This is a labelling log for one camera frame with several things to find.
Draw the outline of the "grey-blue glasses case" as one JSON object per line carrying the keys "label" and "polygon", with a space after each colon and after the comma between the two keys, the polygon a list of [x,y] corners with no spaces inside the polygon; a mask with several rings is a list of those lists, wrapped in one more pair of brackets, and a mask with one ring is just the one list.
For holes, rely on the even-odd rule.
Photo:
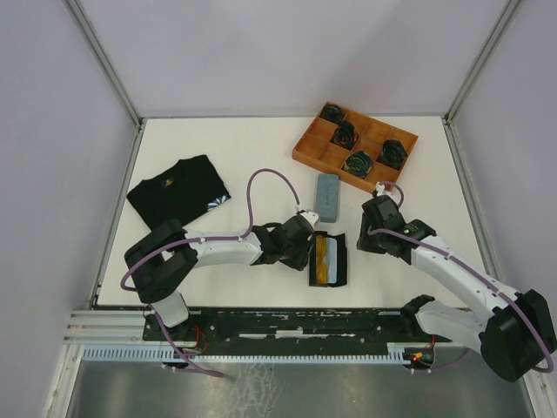
{"label": "grey-blue glasses case", "polygon": [[335,223],[339,216],[339,176],[320,173],[317,179],[314,210],[324,223]]}

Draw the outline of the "black glasses case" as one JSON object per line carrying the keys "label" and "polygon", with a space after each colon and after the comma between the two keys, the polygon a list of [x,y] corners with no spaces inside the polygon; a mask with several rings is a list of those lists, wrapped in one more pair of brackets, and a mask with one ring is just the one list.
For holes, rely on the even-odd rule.
{"label": "black glasses case", "polygon": [[[333,285],[318,285],[316,283],[315,271],[315,241],[318,235],[335,238],[338,243],[338,280]],[[309,257],[309,286],[310,287],[343,287],[347,285],[348,281],[348,251],[346,246],[346,235],[344,233],[339,235],[331,235],[326,232],[317,231],[314,233],[314,244]]]}

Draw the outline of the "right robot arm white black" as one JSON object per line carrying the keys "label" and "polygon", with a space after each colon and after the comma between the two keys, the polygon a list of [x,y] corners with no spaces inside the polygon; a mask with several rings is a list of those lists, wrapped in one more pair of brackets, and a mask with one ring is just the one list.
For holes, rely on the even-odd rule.
{"label": "right robot arm white black", "polygon": [[399,330],[408,340],[430,334],[449,339],[477,354],[505,381],[531,370],[554,371],[556,335],[546,299],[524,293],[470,266],[435,230],[419,219],[405,221],[399,205],[377,195],[362,205],[357,248],[389,254],[428,274],[464,302],[449,307],[432,296],[406,303]]}

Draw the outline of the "light blue cloth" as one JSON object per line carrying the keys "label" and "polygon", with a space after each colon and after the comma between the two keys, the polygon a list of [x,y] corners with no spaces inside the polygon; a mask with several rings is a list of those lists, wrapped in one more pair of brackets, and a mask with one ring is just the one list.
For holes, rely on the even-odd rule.
{"label": "light blue cloth", "polygon": [[326,254],[325,254],[325,265],[327,272],[327,284],[333,285],[337,283],[338,280],[338,243],[335,238],[327,237],[325,239],[326,243]]}

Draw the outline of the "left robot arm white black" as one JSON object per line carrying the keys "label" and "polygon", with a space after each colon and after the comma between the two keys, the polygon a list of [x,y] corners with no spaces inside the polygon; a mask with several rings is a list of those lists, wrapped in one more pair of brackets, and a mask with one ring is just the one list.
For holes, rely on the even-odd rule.
{"label": "left robot arm white black", "polygon": [[283,224],[269,223],[216,237],[186,231],[176,220],[165,221],[128,249],[124,261],[140,301],[154,309],[172,339],[182,340],[191,333],[192,318],[178,287],[192,270],[280,262],[302,271],[318,221],[317,213],[301,211]]}

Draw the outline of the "orange sunglasses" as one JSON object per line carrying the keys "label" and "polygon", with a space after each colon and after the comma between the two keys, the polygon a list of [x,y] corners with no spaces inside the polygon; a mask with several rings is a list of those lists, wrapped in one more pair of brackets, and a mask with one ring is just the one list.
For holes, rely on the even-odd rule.
{"label": "orange sunglasses", "polygon": [[326,264],[327,255],[327,240],[325,236],[318,235],[315,241],[315,271],[316,271],[316,283],[318,285],[328,284],[328,266]]}

